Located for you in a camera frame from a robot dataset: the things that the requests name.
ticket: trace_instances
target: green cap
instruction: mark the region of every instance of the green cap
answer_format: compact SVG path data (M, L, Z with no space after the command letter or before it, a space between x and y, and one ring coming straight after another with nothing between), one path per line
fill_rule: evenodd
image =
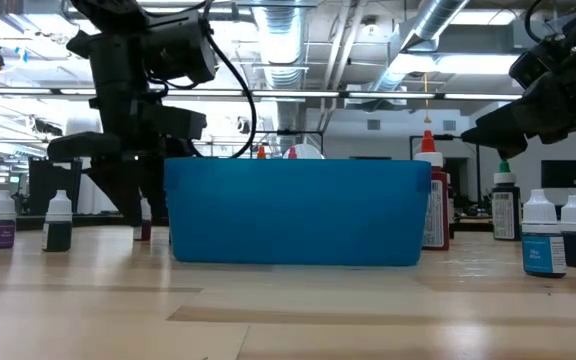
M501 160L501 162L499 163L499 172L500 173L510 172L510 164L508 164L508 161L506 159Z

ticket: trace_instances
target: blue plastic bin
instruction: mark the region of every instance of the blue plastic bin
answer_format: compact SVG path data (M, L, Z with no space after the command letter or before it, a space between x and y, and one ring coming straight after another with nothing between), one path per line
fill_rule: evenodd
M421 253L430 164L170 159L165 188L179 261L407 266Z

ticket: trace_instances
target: wooden tabletop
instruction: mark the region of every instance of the wooden tabletop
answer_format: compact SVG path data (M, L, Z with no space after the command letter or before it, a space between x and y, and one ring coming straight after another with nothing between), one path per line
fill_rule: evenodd
M166 229L40 232L0 250L0 359L576 360L576 269L527 276L520 244L457 233L407 268L180 264Z

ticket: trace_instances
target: purple label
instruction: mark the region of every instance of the purple label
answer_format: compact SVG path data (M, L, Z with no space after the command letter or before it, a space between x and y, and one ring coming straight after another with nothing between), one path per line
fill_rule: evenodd
M12 247L15 242L15 222L0 222L0 247Z

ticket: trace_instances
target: red cap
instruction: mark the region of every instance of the red cap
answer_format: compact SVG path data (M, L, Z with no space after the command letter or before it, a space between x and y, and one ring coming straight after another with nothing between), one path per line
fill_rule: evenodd
M295 150L294 146L290 147L290 150L288 151L288 159L296 159L297 158L297 151Z
M265 159L266 158L266 150L264 150L263 146L259 147L257 150L257 159Z
M424 131L424 138L421 139L421 152L437 152L435 150L435 140L432 138L430 130Z

